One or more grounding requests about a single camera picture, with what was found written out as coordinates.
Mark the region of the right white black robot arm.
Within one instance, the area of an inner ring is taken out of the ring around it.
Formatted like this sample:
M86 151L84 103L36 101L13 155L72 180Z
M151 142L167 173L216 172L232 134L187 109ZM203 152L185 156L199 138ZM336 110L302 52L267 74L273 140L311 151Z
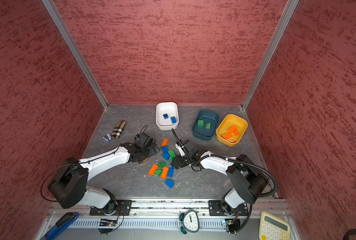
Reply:
M273 175L255 165L246 155L236 158L214 154L197 149L189 140L177 140L175 147L180 154L172 158L176 169L190 166L194 171L213 170L226 175L233 188L226 193L219 206L229 216L235 214L241 205L253 205L258 198L268 197L278 189Z

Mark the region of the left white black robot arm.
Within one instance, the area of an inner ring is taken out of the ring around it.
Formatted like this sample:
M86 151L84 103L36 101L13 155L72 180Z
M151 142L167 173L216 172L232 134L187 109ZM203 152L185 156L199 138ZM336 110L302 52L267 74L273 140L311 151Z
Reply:
M47 189L64 209L86 205L111 216L119 211L116 197L106 189L89 187L88 182L111 168L126 163L142 163L158 152L155 139L141 133L135 136L134 143L120 144L101 155L82 160L67 159L55 171Z

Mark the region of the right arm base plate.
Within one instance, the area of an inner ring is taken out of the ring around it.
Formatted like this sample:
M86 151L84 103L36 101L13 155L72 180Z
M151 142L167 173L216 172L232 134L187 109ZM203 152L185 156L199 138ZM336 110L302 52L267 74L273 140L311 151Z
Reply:
M247 216L248 207L246 204L241 204L238 207L231 207L223 200L209 200L210 216Z

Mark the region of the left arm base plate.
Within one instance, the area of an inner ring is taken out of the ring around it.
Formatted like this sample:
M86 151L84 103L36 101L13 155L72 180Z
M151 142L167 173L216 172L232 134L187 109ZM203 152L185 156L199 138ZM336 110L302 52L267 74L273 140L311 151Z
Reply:
M117 200L116 202L110 201L107 207L98 209L95 207L90 208L90 216L118 216L123 214L128 216L132 206L132 200Z

